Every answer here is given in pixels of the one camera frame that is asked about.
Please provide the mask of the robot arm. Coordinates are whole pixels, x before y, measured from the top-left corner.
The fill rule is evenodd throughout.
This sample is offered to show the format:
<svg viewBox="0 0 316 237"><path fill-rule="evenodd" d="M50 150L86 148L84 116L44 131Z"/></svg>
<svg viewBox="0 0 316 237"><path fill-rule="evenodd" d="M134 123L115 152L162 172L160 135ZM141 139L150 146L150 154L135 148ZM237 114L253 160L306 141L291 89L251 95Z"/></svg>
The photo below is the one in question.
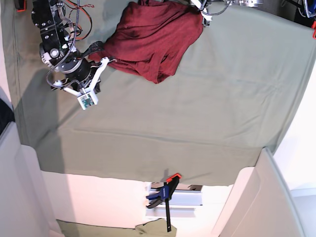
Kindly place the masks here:
<svg viewBox="0 0 316 237"><path fill-rule="evenodd" d="M87 56L100 52L103 43L92 43L81 53L75 46L82 28L77 22L66 17L65 3L62 0L33 1L32 22L39 28L42 42L39 45L41 60L50 70L46 82L51 90L73 89L82 92L92 85L95 93L100 92L100 77L97 70L101 63L87 61Z"/></svg>
<svg viewBox="0 0 316 237"><path fill-rule="evenodd" d="M213 2L223 2L224 8L216 13L209 11ZM195 6L202 15L202 25L209 27L210 22L214 16L218 16L224 13L229 6L246 6L246 7L258 7L263 4L263 0L190 0L189 4Z"/></svg>

